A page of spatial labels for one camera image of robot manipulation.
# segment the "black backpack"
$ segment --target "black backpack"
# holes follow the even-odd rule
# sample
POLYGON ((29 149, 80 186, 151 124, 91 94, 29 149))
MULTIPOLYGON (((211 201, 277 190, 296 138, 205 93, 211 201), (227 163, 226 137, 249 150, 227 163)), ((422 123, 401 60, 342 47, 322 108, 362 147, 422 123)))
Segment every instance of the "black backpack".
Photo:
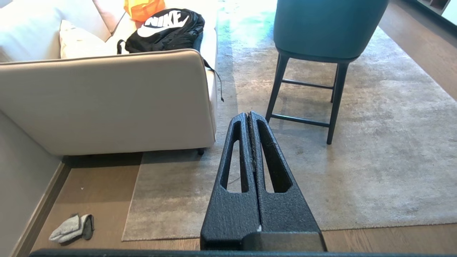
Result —
MULTIPOLYGON (((200 51, 203 17, 188 9, 165 9, 152 15, 125 42, 129 53, 193 48, 200 51)), ((117 53, 121 43, 117 42, 117 53)))

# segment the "stool footrest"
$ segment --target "stool footrest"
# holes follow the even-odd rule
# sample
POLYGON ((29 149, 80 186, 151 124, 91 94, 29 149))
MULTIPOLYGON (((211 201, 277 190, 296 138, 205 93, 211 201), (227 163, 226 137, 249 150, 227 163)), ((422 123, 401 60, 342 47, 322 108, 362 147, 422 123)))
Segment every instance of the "stool footrest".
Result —
POLYGON ((297 81, 297 80, 287 80, 287 79, 283 79, 282 82, 283 82, 283 83, 288 83, 288 84, 301 85, 301 86, 312 86, 312 87, 318 87, 318 88, 333 89, 332 86, 321 85, 321 84, 315 84, 315 83, 309 83, 309 82, 302 82, 302 81, 297 81))
POLYGON ((291 116, 286 116, 286 115, 280 115, 280 114, 272 114, 272 118, 277 118, 277 119, 283 119, 283 120, 288 120, 288 121, 294 121, 294 122, 300 122, 304 124, 310 124, 310 125, 315 125, 315 126, 321 126, 321 127, 330 127, 330 124, 328 123, 323 123, 319 121, 314 121, 314 120, 308 120, 308 119, 303 119, 303 118, 296 118, 296 117, 291 117, 291 116))

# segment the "sofa armrest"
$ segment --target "sofa armrest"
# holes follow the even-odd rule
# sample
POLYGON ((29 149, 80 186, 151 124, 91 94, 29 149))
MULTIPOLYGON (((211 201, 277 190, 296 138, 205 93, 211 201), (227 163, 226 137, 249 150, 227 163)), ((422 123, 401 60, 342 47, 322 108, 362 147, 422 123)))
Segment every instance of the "sofa armrest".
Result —
POLYGON ((0 64, 0 110, 59 155, 209 147, 205 68, 191 49, 0 64))

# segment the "wooden floor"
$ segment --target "wooden floor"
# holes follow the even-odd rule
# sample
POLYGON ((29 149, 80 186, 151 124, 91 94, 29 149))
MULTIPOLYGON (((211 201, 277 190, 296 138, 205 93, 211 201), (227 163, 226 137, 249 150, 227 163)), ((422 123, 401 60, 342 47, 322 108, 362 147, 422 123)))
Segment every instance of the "wooden floor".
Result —
MULTIPOLYGON (((454 99, 457 98, 457 37, 421 9, 391 1, 380 27, 454 99)), ((121 242, 141 154, 82 157, 54 204, 33 250, 115 248, 198 250, 198 239, 121 242), (60 246, 48 240, 72 213, 91 213, 91 240, 60 246)), ((457 224, 323 232, 329 251, 457 254, 457 224)))

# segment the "orange bag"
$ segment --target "orange bag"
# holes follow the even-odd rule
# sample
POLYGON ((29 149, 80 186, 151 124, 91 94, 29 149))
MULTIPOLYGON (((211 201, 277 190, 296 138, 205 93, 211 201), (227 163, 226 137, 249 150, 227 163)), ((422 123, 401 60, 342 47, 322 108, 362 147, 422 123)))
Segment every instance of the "orange bag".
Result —
POLYGON ((164 0, 125 0, 124 10, 132 20, 145 22, 154 13, 165 9, 164 0))

